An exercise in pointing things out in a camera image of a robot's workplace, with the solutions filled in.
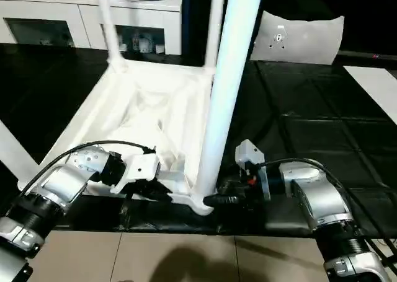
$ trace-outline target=black cable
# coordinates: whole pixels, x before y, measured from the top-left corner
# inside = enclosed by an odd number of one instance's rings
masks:
[[[70,150],[67,150],[66,152],[60,154],[58,157],[56,157],[54,160],[52,160],[49,164],[47,164],[41,171],[38,172],[37,175],[35,175],[35,177],[30,180],[30,182],[25,186],[24,189],[22,189],[22,191],[18,194],[16,200],[22,196],[25,195],[25,193],[27,192],[27,190],[29,190],[29,188],[46,172],[48,171],[54,164],[56,164],[59,160],[61,160],[62,158],[66,157],[69,154],[72,154],[78,150],[84,149],[86,147],[89,146],[95,146],[98,144],[126,144],[127,146],[133,146],[133,147],[137,147],[137,148],[141,148],[143,150],[144,154],[147,153],[152,153],[154,152],[153,149],[150,149],[146,146],[142,146],[140,144],[136,144],[136,143],[131,143],[129,141],[114,141],[114,140],[109,140],[109,141],[91,141],[89,143],[85,143],[85,144],[80,144],[79,146],[76,146]]]
[[[372,217],[372,215],[369,213],[368,209],[363,205],[363,203],[359,200],[359,198],[352,192],[352,190],[350,188],[343,186],[342,183],[332,174],[332,172],[330,172],[325,166],[323,166],[319,162],[311,160],[311,159],[307,159],[307,158],[284,158],[284,159],[277,159],[274,161],[267,161],[267,162],[259,163],[256,166],[257,167],[265,167],[265,166],[269,166],[269,165],[288,163],[288,162],[304,162],[304,163],[310,164],[312,166],[315,166],[319,170],[322,170],[331,179],[331,183],[336,188],[341,189],[347,195],[346,199],[347,199],[348,204],[352,210],[353,217],[355,219],[358,219],[357,215],[355,215],[355,212],[353,210],[353,204],[352,204],[351,200],[353,200],[357,204],[357,206],[359,206],[359,208],[363,211],[364,215],[366,215],[368,220],[371,222],[371,224],[374,226],[374,228],[378,231],[381,238],[385,241],[387,246],[390,248],[393,255],[397,256],[397,248],[393,245],[391,240],[387,237],[387,235],[385,234],[383,229],[379,226],[379,224],[376,222],[376,220]],[[387,190],[387,192],[395,193],[395,191],[391,188],[385,188],[385,189]],[[390,264],[389,267],[393,271],[393,273],[395,273],[397,275],[397,269],[395,268],[395,266],[393,264]]]

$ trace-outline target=glass cabinet door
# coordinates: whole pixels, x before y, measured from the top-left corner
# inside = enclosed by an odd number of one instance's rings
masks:
[[[164,54],[164,29],[116,25],[120,51]]]
[[[0,1],[0,43],[90,48],[77,4]]]
[[[64,20],[4,19],[17,43],[71,46],[74,42]]]

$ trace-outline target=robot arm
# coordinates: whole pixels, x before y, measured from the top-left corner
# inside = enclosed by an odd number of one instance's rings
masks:
[[[132,166],[126,165],[117,153],[91,146],[72,153],[65,164],[49,169],[0,218],[0,282],[28,280],[33,270],[26,258],[36,256],[47,235],[83,193],[89,180],[110,186],[127,174],[126,179],[133,181],[125,171]]]
[[[299,200],[330,281],[391,281],[322,170],[304,162],[281,164],[279,170],[287,196]]]
[[[236,148],[241,180],[249,185],[242,190],[248,194],[261,190],[262,201],[270,200],[266,167],[256,167],[263,162],[263,153],[250,141],[245,140]],[[114,193],[140,193],[155,200],[169,192],[156,183],[158,168],[155,153],[135,155],[124,162],[119,154],[96,146],[72,153],[65,164],[54,165],[0,218],[0,282],[28,280],[33,271],[26,258],[36,256],[89,180],[101,181]],[[369,250],[343,197],[326,174],[304,162],[280,164],[279,171],[287,196],[298,198],[325,260],[329,280],[389,282],[379,258]],[[217,196],[208,196],[207,204],[242,202],[239,196],[228,195],[227,200]],[[249,204],[251,199],[255,198],[247,196],[243,202]]]

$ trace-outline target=black mat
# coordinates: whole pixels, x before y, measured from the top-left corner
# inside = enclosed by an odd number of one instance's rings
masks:
[[[0,46],[0,119],[36,161],[43,159],[105,71],[106,52]],[[180,63],[177,57],[141,57]],[[249,138],[268,160],[309,157],[354,189],[390,236],[397,207],[381,190],[397,188],[397,127],[341,66],[248,63],[244,70],[220,180],[234,164],[234,148]],[[3,203],[16,179],[2,165]],[[294,199],[275,195],[255,211],[227,207],[207,217],[169,203],[83,196],[59,229],[308,236]],[[369,236],[377,234],[360,217]]]

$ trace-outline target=black table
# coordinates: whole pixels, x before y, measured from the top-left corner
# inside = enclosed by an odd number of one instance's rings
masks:
[[[40,162],[107,67],[107,53],[42,46],[0,45],[0,119]],[[140,56],[182,63],[175,56]],[[234,148],[250,139],[266,159],[308,157],[327,165],[353,189],[390,237],[397,237],[397,126],[342,66],[249,62],[228,135],[220,180]],[[0,198],[17,193],[16,178],[0,165]],[[261,209],[216,209],[201,217],[187,206],[82,196],[58,229],[310,236],[293,198],[272,196]],[[368,236],[374,228],[359,213]]]

